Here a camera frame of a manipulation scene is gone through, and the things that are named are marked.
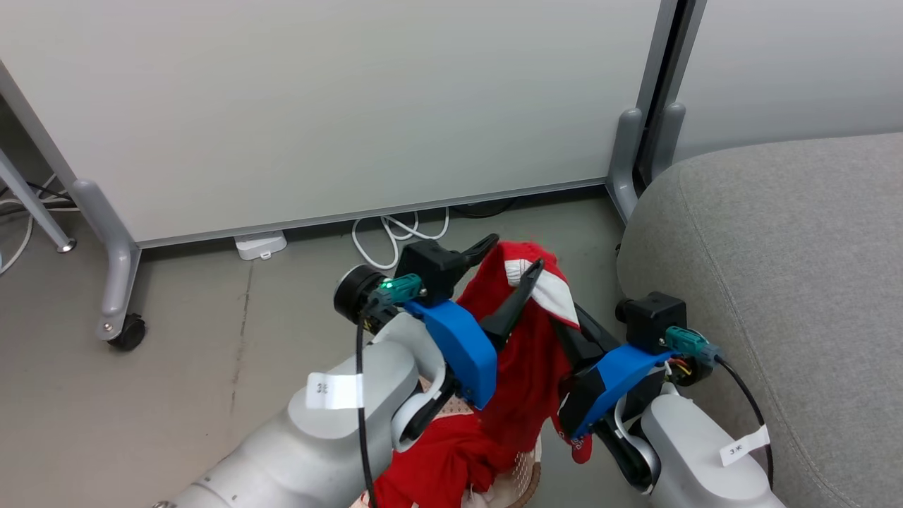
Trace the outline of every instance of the white cable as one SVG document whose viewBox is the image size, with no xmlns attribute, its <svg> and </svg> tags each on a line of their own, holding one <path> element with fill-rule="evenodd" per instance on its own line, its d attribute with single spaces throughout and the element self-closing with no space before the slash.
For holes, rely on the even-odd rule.
<svg viewBox="0 0 903 508">
<path fill-rule="evenodd" d="M 417 230 L 417 228 L 420 227 L 420 216 L 417 214 L 417 212 L 414 212 L 414 226 L 408 226 L 407 224 L 404 224 L 403 222 L 395 219 L 391 215 L 382 215 L 379 217 L 379 221 L 382 223 L 383 229 L 386 230 L 386 235 L 388 235 L 389 241 L 392 242 L 391 263 L 389 263 L 388 265 L 383 265 L 375 262 L 373 258 L 371 258 L 366 253 L 366 251 L 364 251 L 364 248 L 361 247 L 360 241 L 358 241 L 358 224 L 360 223 L 360 219 L 357 219 L 353 224 L 351 224 L 351 241 L 354 242 L 354 246 L 358 248 L 358 252 L 360 252 L 360 255 L 364 257 L 364 260 L 366 260 L 367 263 L 372 265 L 374 268 L 379 268 L 381 270 L 390 270 L 392 268 L 395 268 L 398 264 L 398 241 L 408 240 L 411 237 L 417 237 L 424 240 L 438 240 L 445 236 L 445 232 L 449 229 L 449 209 L 448 207 L 445 207 L 445 222 L 442 225 L 442 231 L 440 231 L 439 234 L 435 236 L 429 236 Z M 395 224 L 395 226 L 398 226 L 402 230 L 407 231 L 407 234 L 397 235 L 393 233 L 392 227 L 389 225 L 389 222 L 392 222 L 393 224 Z"/>
<path fill-rule="evenodd" d="M 641 456 L 643 456 L 643 460 L 649 464 L 651 468 L 653 464 L 658 460 L 658 456 L 656 455 L 656 451 L 652 449 L 652 446 L 649 445 L 645 439 L 642 437 L 634 436 L 630 434 L 624 425 L 624 407 L 627 405 L 627 395 L 625 394 L 623 397 L 618 399 L 618 403 L 615 404 L 615 413 L 613 415 L 615 420 L 615 428 L 617 429 L 616 435 L 620 435 L 627 441 L 632 447 L 634 447 Z M 647 487 L 646 491 L 643 495 L 652 494 L 652 485 Z"/>
<path fill-rule="evenodd" d="M 56 174 L 54 176 L 51 176 L 50 179 L 47 180 L 47 182 L 45 182 L 44 185 L 42 185 L 42 187 L 47 188 L 47 186 L 50 185 L 51 183 L 53 183 L 54 180 L 56 180 Z M 44 191 L 40 191 L 38 193 L 38 199 L 41 199 L 41 194 L 43 194 L 43 193 L 44 193 Z M 6 204 L 8 202 L 22 204 L 22 202 L 19 200 L 2 200 L 2 201 L 0 201 L 0 204 Z M 69 202 L 69 201 L 56 198 L 56 199 L 41 200 L 41 202 Z M 76 211 L 76 209 L 67 209 L 66 210 L 66 212 L 75 212 L 75 211 Z M 34 229 L 34 217 L 32 215 L 29 215 L 28 216 L 28 227 L 25 228 L 25 238 L 22 239 L 22 245 L 20 245 L 19 249 L 15 252 L 15 254 L 13 254 L 13 256 L 11 258 L 9 258 L 9 261 L 7 261 L 5 265 L 0 267 L 0 275 L 3 275 L 13 265 L 13 263 L 15 263 L 16 260 L 18 260 L 19 257 L 22 256 L 22 253 L 25 252 L 25 247 L 28 246 L 28 241 L 32 239 L 32 230 L 33 229 Z"/>
<path fill-rule="evenodd" d="M 19 256 L 22 256 L 22 253 L 25 252 L 25 246 L 28 245 L 28 240 L 32 239 L 32 229 L 34 227 L 34 217 L 31 215 L 28 216 L 28 228 L 25 229 L 25 238 L 22 240 L 22 245 L 19 246 L 19 249 L 13 254 L 9 261 L 0 268 L 0 275 L 3 275 L 12 265 L 15 263 Z"/>
</svg>

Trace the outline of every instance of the floor crack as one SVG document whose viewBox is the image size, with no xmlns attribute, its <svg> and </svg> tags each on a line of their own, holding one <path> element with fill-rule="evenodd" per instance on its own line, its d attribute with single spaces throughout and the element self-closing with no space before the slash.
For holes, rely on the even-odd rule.
<svg viewBox="0 0 903 508">
<path fill-rule="evenodd" d="M 254 276 L 254 262 L 251 262 L 251 269 L 247 271 L 247 286 L 245 287 L 245 312 L 241 317 L 241 331 L 238 332 L 238 351 L 235 354 L 235 372 L 232 374 L 232 401 L 229 403 L 228 414 L 232 416 L 235 411 L 235 394 L 238 388 L 238 378 L 241 375 L 242 357 L 245 355 L 245 325 L 247 324 L 247 308 L 251 303 L 251 278 Z"/>
</svg>

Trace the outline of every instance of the caster wheel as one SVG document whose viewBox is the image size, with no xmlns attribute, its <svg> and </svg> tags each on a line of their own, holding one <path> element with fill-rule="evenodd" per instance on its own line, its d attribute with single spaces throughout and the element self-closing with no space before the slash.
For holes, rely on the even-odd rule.
<svg viewBox="0 0 903 508">
<path fill-rule="evenodd" d="M 122 332 L 115 339 L 108 340 L 107 343 L 119 351 L 129 352 L 144 340 L 145 333 L 147 333 L 147 325 L 144 324 L 144 319 L 138 314 L 129 314 L 122 323 Z"/>
</svg>

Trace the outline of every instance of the red cloth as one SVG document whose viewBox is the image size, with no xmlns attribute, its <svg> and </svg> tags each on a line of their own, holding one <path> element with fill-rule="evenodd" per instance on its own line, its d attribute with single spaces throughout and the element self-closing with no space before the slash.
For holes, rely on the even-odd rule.
<svg viewBox="0 0 903 508">
<path fill-rule="evenodd" d="M 411 449 L 393 452 L 392 465 L 374 483 L 380 508 L 461 508 L 471 485 L 486 492 L 509 471 L 517 452 L 486 436 L 472 414 L 433 420 Z"/>
<path fill-rule="evenodd" d="M 550 417 L 563 438 L 557 416 L 561 402 L 558 384 L 570 373 L 571 364 L 549 319 L 579 329 L 567 279 L 554 254 L 534 243 L 503 241 L 483 260 L 476 277 L 458 299 L 458 304 L 479 321 L 498 309 L 514 291 L 519 274 L 540 258 L 545 260 L 545 267 L 533 297 L 505 349 L 498 354 L 495 395 L 478 412 L 490 437 L 503 447 L 522 452 L 534 448 L 543 423 Z M 591 438 L 569 443 L 575 462 L 589 460 Z"/>
</svg>

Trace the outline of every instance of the concrete floor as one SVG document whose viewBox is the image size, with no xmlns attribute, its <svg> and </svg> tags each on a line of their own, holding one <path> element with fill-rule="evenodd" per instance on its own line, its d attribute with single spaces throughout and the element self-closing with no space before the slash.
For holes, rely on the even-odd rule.
<svg viewBox="0 0 903 508">
<path fill-rule="evenodd" d="M 490 232 L 536 241 L 558 255 L 575 299 L 622 333 L 612 316 L 621 230 L 601 193 L 527 200 L 491 219 L 455 218 L 442 244 L 464 249 Z M 131 310 L 149 332 L 135 351 L 118 353 L 93 334 L 104 251 L 79 214 L 57 217 L 78 247 L 57 254 L 36 229 L 0 277 L 2 506 L 150 506 L 281 409 L 309 372 L 353 353 L 354 328 L 331 302 L 338 279 L 361 262 L 347 224 L 292 231 L 288 248 L 267 261 L 242 261 L 228 242 L 147 251 Z M 21 216 L 0 219 L 7 257 L 23 230 Z M 361 235 L 377 259 L 391 255 L 383 234 Z M 544 430 L 531 505 L 646 505 L 598 441 L 595 452 L 577 466 Z"/>
</svg>

